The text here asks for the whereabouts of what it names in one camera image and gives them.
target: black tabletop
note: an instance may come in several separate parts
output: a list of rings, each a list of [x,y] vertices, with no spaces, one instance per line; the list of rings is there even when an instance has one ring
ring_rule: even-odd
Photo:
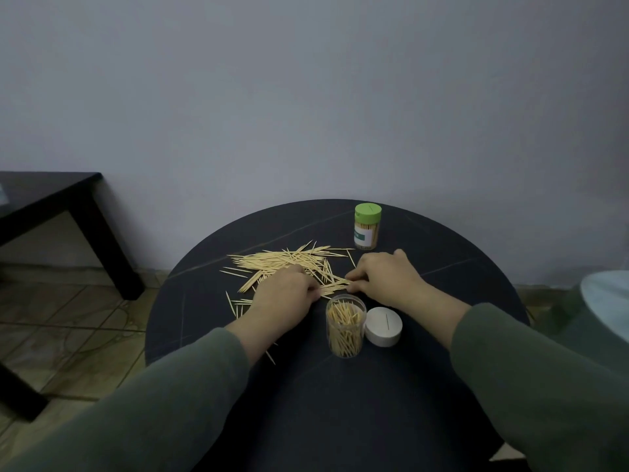
[[[360,201],[315,200],[247,215],[205,238],[175,267],[153,306],[146,361],[199,339],[233,319],[225,291],[240,298],[244,279],[219,272],[229,253],[318,246],[353,247]],[[382,205],[375,251],[403,248],[430,284],[470,304],[488,301],[528,324],[505,275],[476,246],[421,215]],[[361,252],[353,250],[358,261]],[[349,259],[333,258],[344,276]],[[377,303],[363,297],[367,308]],[[476,398],[452,370],[447,351],[405,315],[399,343],[366,341],[352,359],[330,354],[325,303],[253,368],[247,391],[201,466],[231,470],[466,470],[502,443]]]
[[[98,172],[0,171],[0,185],[9,198],[9,205],[0,209],[0,218],[102,178]]]

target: toothpick jar with green lid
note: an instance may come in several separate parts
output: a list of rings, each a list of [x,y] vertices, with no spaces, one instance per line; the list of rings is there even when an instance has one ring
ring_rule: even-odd
[[[360,250],[373,250],[378,242],[382,207],[366,203],[356,205],[354,211],[354,243]]]

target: green sleeve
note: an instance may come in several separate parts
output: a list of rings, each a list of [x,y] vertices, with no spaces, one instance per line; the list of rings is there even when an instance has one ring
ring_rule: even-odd
[[[24,454],[9,471],[187,471],[247,386],[240,341],[217,328],[169,354]]]
[[[629,470],[629,382],[493,305],[452,339],[457,374],[536,471]]]

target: hand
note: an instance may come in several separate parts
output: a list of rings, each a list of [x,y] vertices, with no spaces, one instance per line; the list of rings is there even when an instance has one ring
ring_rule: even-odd
[[[320,297],[317,280],[306,275],[301,265],[291,265],[260,283],[247,315],[264,317],[280,337],[297,326]]]
[[[347,287],[349,293],[361,291],[378,303],[405,312],[418,290],[428,286],[400,249],[392,255],[366,253],[345,278],[351,281]]]
[[[278,270],[258,286],[247,312],[225,327],[240,340],[254,364],[287,331],[304,319],[321,296],[317,280],[300,265]]]
[[[470,309],[467,303],[422,280],[403,250],[393,255],[366,253],[345,278],[351,281],[349,293],[361,291],[383,305],[404,311],[447,349],[461,318]]]

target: wall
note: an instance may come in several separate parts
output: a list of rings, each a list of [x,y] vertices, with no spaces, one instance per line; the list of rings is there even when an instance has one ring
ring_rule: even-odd
[[[366,198],[516,283],[628,250],[629,0],[0,0],[0,168],[98,170],[135,264]],[[0,260],[94,265],[61,217]]]

